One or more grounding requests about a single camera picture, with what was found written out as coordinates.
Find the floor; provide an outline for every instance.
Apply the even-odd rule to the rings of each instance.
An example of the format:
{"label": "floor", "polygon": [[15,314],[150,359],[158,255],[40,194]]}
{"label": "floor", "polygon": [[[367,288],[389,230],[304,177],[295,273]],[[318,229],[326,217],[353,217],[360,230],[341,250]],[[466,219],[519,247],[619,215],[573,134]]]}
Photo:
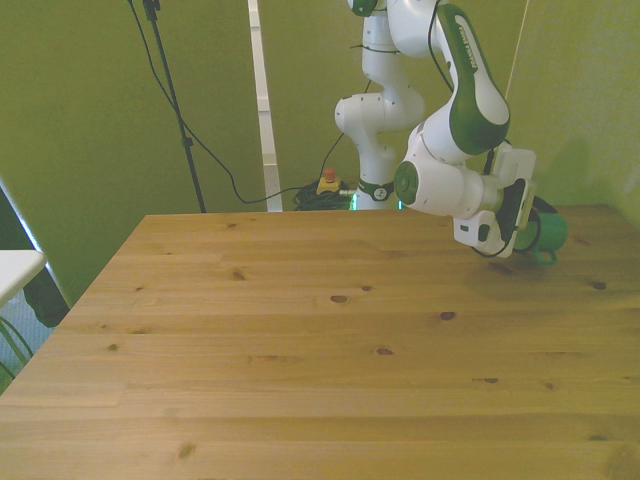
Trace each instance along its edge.
{"label": "floor", "polygon": [[[33,310],[24,299],[24,293],[22,291],[0,308],[0,316],[11,322],[27,341],[34,353],[42,346],[44,341],[49,338],[49,335],[51,335],[54,330],[53,328],[45,327],[38,321]],[[14,341],[20,345],[16,337],[14,337]],[[14,375],[17,375],[22,370],[22,364],[18,360],[18,357],[2,336],[0,336],[0,362],[5,364]],[[0,368],[0,394],[11,384],[11,381],[11,377],[4,369]]]}

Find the wood knot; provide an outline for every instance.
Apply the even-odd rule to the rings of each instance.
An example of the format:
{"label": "wood knot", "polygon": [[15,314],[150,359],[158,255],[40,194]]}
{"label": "wood knot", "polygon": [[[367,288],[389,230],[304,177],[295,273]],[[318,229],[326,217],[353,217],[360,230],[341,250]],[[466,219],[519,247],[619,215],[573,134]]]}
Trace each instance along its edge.
{"label": "wood knot", "polygon": [[196,446],[193,443],[187,443],[183,445],[180,449],[180,453],[178,453],[178,458],[181,460],[185,460],[193,455],[196,451]]}

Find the green wall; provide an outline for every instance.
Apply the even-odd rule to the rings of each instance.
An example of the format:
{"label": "green wall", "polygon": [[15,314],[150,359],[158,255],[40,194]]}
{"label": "green wall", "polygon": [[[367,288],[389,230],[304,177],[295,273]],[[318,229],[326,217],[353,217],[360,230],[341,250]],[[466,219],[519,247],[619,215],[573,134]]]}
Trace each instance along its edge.
{"label": "green wall", "polygon": [[[246,2],[161,5],[184,118],[242,194],[262,197]],[[124,0],[3,0],[0,44],[0,178],[74,303],[145,214],[199,211],[177,121]],[[265,208],[194,155],[209,211]]]}
{"label": "green wall", "polygon": [[[513,65],[526,0],[459,0],[473,22],[498,86],[506,90]],[[261,0],[263,41],[283,188],[317,178],[325,155],[340,135],[334,109],[340,98],[363,92],[362,19],[346,0]],[[428,113],[450,97],[430,59],[406,59],[413,85],[427,100]],[[374,85],[371,91],[378,91]],[[409,131],[381,137],[406,152]],[[344,138],[327,163],[341,177],[358,177],[358,154]],[[286,209],[293,208],[291,195]]]}
{"label": "green wall", "polygon": [[539,157],[540,194],[606,203],[640,226],[640,4],[531,1],[510,138]]}

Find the wooden table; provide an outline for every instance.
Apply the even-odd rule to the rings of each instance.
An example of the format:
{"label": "wooden table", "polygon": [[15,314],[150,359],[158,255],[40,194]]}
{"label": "wooden table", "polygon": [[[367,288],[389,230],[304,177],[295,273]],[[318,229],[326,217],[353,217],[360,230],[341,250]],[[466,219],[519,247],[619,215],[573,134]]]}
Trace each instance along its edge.
{"label": "wooden table", "polygon": [[0,398],[2,479],[640,478],[640,234],[559,263],[412,211],[150,216]]}

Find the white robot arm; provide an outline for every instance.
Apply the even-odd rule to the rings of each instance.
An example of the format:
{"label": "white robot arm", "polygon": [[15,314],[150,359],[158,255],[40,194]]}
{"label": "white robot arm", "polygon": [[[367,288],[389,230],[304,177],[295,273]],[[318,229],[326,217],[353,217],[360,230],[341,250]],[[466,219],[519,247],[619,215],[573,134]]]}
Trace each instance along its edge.
{"label": "white robot arm", "polygon": [[[457,241],[487,256],[509,256],[515,231],[527,226],[536,157],[505,141],[509,108],[466,14],[437,0],[348,3],[365,17],[365,75],[384,87],[381,94],[343,99],[336,108],[338,127],[360,153],[358,208],[393,208],[395,193],[412,209],[452,216]],[[452,96],[413,129],[396,170],[394,153],[379,145],[377,134],[409,128],[424,118],[424,101],[396,54],[428,57],[434,51],[447,62]],[[467,159],[488,150],[494,150],[490,171],[481,175],[465,166]]]}

